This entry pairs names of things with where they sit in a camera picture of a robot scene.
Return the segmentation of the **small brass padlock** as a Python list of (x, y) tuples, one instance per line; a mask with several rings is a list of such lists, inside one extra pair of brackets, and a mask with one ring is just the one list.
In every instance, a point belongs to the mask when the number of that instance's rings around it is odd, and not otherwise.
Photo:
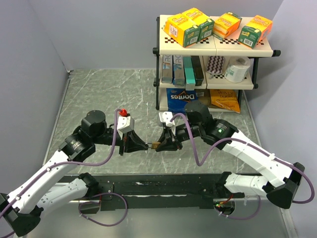
[(150, 149), (156, 150), (156, 149), (160, 146), (160, 142), (146, 142), (146, 145), (147, 145)]

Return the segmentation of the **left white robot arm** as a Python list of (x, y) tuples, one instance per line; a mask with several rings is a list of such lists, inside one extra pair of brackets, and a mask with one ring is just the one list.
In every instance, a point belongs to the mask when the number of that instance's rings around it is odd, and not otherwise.
[(104, 112), (88, 112), (48, 162), (20, 187), (0, 195), (0, 215), (14, 234), (19, 237), (28, 234), (47, 213), (71, 200), (97, 196), (99, 183), (89, 173), (80, 174), (68, 185), (50, 191), (77, 166), (93, 166), (85, 160), (95, 153), (97, 144), (109, 145), (111, 152), (118, 146), (121, 154), (149, 148), (134, 131), (134, 120), (125, 110), (115, 110), (114, 125), (110, 126)]

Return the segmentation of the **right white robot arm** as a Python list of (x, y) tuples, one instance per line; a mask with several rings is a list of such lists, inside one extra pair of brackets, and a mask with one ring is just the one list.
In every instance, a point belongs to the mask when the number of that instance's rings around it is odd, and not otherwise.
[(229, 153), (258, 172), (258, 176), (224, 172), (216, 185), (219, 196), (225, 198), (232, 193), (262, 196), (283, 209), (290, 208), (295, 202), (305, 167), (278, 160), (228, 121), (214, 119), (206, 105), (192, 101), (185, 106), (184, 114), (160, 112), (158, 118), (163, 132), (157, 152), (180, 150), (183, 141), (194, 143), (194, 138), (200, 137), (212, 149)]

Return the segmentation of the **blue Doritos bag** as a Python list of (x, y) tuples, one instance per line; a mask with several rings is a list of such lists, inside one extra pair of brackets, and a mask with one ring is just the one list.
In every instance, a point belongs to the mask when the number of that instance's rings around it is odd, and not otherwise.
[(195, 90), (186, 91), (181, 88), (167, 88), (166, 95), (168, 111), (173, 113), (185, 113), (186, 104), (198, 99)]

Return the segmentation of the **brown snack bag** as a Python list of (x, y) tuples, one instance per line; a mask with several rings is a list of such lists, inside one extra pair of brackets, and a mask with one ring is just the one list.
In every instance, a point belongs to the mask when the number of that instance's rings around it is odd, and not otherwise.
[(211, 105), (211, 95), (209, 89), (196, 89), (195, 92), (198, 100), (201, 103), (207, 106)]

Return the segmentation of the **teal box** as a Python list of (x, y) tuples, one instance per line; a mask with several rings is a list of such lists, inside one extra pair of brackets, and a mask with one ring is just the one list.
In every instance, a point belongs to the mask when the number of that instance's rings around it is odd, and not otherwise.
[(193, 91), (195, 89), (195, 75), (193, 71), (193, 65), (191, 61), (190, 56), (184, 56), (183, 57), (183, 66), (184, 66), (184, 72), (185, 72), (185, 78), (186, 78), (186, 90), (187, 91)]

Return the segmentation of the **black green box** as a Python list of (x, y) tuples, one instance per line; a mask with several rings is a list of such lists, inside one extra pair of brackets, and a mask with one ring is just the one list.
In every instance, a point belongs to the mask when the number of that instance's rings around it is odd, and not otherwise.
[(199, 56), (191, 56), (194, 76), (195, 76), (195, 85), (201, 86), (204, 80), (204, 73), (201, 66), (201, 61)]

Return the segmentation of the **yellow honey dijon bag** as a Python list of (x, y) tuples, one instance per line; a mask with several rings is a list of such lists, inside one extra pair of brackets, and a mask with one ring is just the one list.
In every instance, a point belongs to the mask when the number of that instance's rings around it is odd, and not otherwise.
[(234, 90), (210, 89), (210, 96), (213, 106), (240, 113), (239, 102)]

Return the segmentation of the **beige three tier shelf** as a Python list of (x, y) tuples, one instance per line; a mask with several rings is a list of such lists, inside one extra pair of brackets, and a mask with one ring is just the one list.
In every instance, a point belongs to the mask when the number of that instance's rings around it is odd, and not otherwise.
[[(162, 71), (162, 57), (164, 55), (178, 55), (178, 56), (199, 56), (204, 73), (204, 80), (196, 89), (232, 89), (237, 91), (237, 100), (239, 104), (242, 100), (242, 95), (245, 90), (253, 90), (258, 88), (257, 73), (260, 58), (279, 57), (280, 50), (273, 50), (267, 39), (263, 39), (255, 46), (254, 49), (249, 49), (244, 45), (240, 45), (237, 41), (240, 31), (244, 24), (251, 20), (250, 17), (243, 17), (240, 27), (234, 33), (229, 35), (224, 40), (219, 40), (214, 36), (210, 36), (205, 40), (196, 43), (188, 48), (181, 47), (164, 31), (163, 27), (169, 16), (160, 15), (157, 17), (157, 37), (156, 47), (153, 48), (153, 54), (156, 55), (156, 78), (153, 86), (156, 87), (156, 109), (166, 111), (168, 109), (167, 103), (167, 88), (173, 88), (174, 85), (163, 83), (161, 80)], [(223, 56), (225, 57), (224, 67), (227, 66), (230, 57), (248, 57), (253, 60), (253, 68), (247, 72), (246, 78), (241, 83), (231, 83), (220, 76), (208, 76), (206, 73), (206, 66), (209, 56)]]

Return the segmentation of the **toilet paper roll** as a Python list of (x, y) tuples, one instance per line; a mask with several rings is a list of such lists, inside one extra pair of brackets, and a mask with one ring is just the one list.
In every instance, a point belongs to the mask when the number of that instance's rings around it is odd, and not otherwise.
[(240, 83), (244, 80), (247, 71), (251, 66), (248, 57), (231, 57), (228, 61), (224, 77), (232, 83)]

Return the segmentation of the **yellow sponge box left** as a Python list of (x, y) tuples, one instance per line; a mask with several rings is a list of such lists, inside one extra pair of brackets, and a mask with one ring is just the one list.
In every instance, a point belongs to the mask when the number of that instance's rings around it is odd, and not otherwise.
[(187, 16), (179, 13), (167, 18), (164, 32), (186, 48), (198, 42), (200, 27)]

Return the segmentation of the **yellow sponge box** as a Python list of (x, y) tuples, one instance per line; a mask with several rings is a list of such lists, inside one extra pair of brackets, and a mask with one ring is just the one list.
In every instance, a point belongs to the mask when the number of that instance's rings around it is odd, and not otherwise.
[(198, 41), (204, 40), (212, 34), (214, 21), (203, 12), (194, 7), (182, 12), (182, 14), (194, 21), (195, 24), (200, 27), (201, 31)]
[(187, 16), (179, 13), (167, 18), (164, 32), (186, 48), (198, 42), (200, 27)]

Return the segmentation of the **orange sponge pack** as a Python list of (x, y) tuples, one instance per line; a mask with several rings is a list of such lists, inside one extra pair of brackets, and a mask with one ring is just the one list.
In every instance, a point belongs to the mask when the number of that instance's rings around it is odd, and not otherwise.
[(213, 35), (225, 39), (239, 28), (241, 21), (242, 17), (233, 12), (224, 13), (214, 21)]

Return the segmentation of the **orange green sponge box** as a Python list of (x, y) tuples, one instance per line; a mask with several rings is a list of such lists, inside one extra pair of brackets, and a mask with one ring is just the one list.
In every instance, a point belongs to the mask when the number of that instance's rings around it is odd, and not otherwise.
[(253, 49), (262, 39), (268, 36), (272, 26), (272, 20), (256, 15), (242, 27), (238, 43)]

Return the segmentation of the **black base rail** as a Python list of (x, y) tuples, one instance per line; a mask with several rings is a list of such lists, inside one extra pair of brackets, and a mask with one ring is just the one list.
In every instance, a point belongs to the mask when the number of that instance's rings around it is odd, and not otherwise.
[(243, 198), (224, 187), (222, 174), (156, 174), (156, 175), (90, 175), (84, 179), (93, 187), (85, 200), (96, 195), (102, 211), (116, 209), (186, 208), (213, 209), (214, 202), (227, 198)]

